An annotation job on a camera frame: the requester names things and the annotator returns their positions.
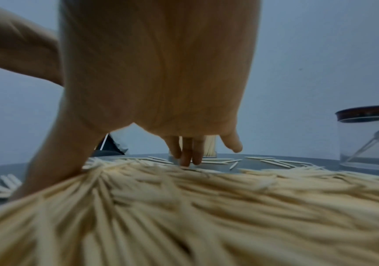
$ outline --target jar lid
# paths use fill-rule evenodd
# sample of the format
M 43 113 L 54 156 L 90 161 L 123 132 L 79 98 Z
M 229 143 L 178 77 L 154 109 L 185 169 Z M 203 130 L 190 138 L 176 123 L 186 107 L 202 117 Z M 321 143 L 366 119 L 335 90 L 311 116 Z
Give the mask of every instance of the jar lid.
M 351 118 L 379 117 L 379 105 L 349 108 L 336 113 L 337 121 Z

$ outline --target table surface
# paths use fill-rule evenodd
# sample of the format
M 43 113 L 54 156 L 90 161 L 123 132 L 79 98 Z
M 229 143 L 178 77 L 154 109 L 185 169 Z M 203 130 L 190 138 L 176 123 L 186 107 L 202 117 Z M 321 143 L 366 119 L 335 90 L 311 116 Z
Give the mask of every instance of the table surface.
M 107 156 L 107 157 L 100 157 L 100 159 L 102 159 L 102 160 L 114 160 L 114 159 L 118 159 L 120 157 L 144 158 L 144 157 L 148 157 L 148 156 L 154 156 L 154 157 L 159 157 L 159 158 L 163 158 L 163 159 L 168 159 L 169 161 L 177 164 L 177 160 L 175 160 L 174 158 L 171 158 L 166 153 L 162 153 L 162 154 L 139 154 L 139 155 L 130 155 L 130 156 Z M 264 163 L 264 162 L 261 162 L 259 160 L 245 158 L 246 156 L 273 157 L 273 158 L 281 159 L 281 160 L 301 161 L 301 162 L 306 162 L 306 163 L 312 163 L 312 164 L 317 165 L 317 166 L 322 166 L 328 170 L 333 170 L 333 171 L 336 171 L 339 169 L 339 161 L 338 160 L 313 159 L 313 158 L 302 158 L 302 157 L 287 157 L 287 156 L 267 156 L 267 155 L 253 155 L 253 154 L 219 154 L 217 156 L 217 158 L 243 159 L 242 161 L 240 161 L 237 164 L 237 166 L 234 169 L 232 169 L 232 171 L 229 171 L 229 167 L 231 164 L 226 164 L 226 165 L 201 164 L 199 166 L 191 165 L 191 167 L 192 168 L 203 168 L 203 169 L 217 170 L 217 171 L 221 171 L 221 172 L 232 172 L 232 173 L 238 173 L 238 171 L 237 171 L 238 168 L 254 169 L 254 170 L 282 169 L 282 167 L 271 165 L 268 163 Z M 25 173 L 27 170 L 27 165 L 28 165 L 27 163 L 1 165 L 0 166 L 0 175 L 13 174 L 16 177 L 18 177 L 20 180 L 24 180 Z M 0 199 L 0 204 L 3 204 L 5 202 L 6 202 L 6 200 Z

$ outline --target clear plastic jar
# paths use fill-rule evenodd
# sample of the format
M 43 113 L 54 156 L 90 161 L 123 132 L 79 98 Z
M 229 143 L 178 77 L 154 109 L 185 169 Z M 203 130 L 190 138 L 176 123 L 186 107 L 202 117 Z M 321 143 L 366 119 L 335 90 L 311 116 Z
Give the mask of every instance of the clear plastic jar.
M 336 116 L 341 169 L 379 174 L 379 106 L 345 109 Z

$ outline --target blue-gray wall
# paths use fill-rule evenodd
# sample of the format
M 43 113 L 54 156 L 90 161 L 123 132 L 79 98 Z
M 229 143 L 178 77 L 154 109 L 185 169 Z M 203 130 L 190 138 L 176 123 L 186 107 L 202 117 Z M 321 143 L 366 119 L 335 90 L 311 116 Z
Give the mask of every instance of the blue-gray wall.
M 56 28 L 56 1 L 0 6 Z M 52 123 L 61 88 L 0 70 L 0 164 L 29 161 Z M 244 153 L 338 157 L 334 112 L 379 104 L 379 0 L 264 0 L 238 130 Z M 131 153 L 165 153 L 136 126 Z M 229 152 L 221 142 L 218 151 Z

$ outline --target human hand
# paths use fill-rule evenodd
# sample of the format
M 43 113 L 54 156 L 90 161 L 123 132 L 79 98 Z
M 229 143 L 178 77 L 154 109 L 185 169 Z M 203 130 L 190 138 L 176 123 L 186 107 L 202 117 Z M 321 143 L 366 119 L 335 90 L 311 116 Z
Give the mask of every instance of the human hand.
M 61 2 L 64 97 L 15 197 L 78 173 L 106 133 L 131 123 L 161 136 L 181 165 L 201 162 L 206 135 L 242 150 L 236 116 L 259 1 L 81 3 Z
M 0 8 L 0 68 L 62 85 L 56 34 Z

